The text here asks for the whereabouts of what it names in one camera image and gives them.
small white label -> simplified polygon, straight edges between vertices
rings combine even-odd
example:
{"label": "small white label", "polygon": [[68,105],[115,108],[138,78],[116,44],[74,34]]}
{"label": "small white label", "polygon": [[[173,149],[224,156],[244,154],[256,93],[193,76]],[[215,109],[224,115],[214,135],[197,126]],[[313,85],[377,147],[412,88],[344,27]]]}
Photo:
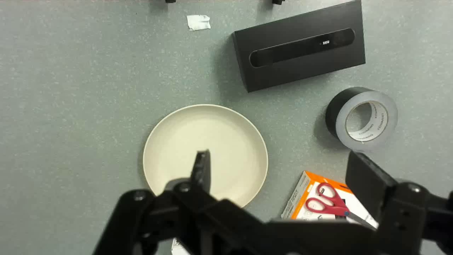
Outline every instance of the small white label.
{"label": "small white label", "polygon": [[187,16],[187,24],[190,31],[197,30],[210,30],[211,28],[211,18],[208,16]]}

black box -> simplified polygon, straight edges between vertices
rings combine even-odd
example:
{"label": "black box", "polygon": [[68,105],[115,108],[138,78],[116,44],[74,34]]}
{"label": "black box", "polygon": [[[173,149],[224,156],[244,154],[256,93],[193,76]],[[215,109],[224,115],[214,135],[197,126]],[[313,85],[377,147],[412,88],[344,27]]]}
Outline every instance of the black box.
{"label": "black box", "polygon": [[361,65],[361,1],[235,31],[234,44],[249,92]]}

roll of tape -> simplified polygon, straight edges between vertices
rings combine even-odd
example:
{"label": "roll of tape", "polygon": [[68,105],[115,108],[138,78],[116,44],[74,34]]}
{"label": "roll of tape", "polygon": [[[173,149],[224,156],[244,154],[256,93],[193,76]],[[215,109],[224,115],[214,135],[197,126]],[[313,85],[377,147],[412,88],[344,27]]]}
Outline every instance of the roll of tape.
{"label": "roll of tape", "polygon": [[[348,130],[351,112],[363,105],[370,105],[370,120],[358,130]],[[392,133],[397,122],[397,105],[390,96],[358,86],[336,95],[326,112],[330,133],[354,152],[375,147]]]}

gray floor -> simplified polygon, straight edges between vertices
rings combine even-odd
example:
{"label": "gray floor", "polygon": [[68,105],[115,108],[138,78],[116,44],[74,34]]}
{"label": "gray floor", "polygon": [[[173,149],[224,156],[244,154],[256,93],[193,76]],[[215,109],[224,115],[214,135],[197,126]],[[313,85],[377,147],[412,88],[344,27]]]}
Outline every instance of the gray floor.
{"label": "gray floor", "polygon": [[[392,139],[368,156],[446,195],[453,1],[365,0],[367,65],[247,93],[232,31],[339,3],[269,1],[3,0],[0,254],[91,254],[118,197],[146,187],[140,154],[152,127],[200,102],[230,106],[262,132],[269,177],[247,207],[262,220],[279,215],[302,170],[344,178],[348,150],[323,112],[357,85],[399,109]],[[213,30],[190,33],[187,14],[211,16]],[[428,244],[423,254],[439,251]]]}

white plate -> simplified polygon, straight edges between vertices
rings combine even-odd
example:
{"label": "white plate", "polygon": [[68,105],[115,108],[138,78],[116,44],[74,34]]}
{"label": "white plate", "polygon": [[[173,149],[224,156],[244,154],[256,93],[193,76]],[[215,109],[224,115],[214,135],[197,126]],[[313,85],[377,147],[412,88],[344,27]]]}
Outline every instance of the white plate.
{"label": "white plate", "polygon": [[198,150],[211,152],[211,194],[239,207],[259,193],[268,174],[268,149],[241,113],[218,105],[191,105],[160,120],[145,144],[143,170],[153,193],[188,177]]}

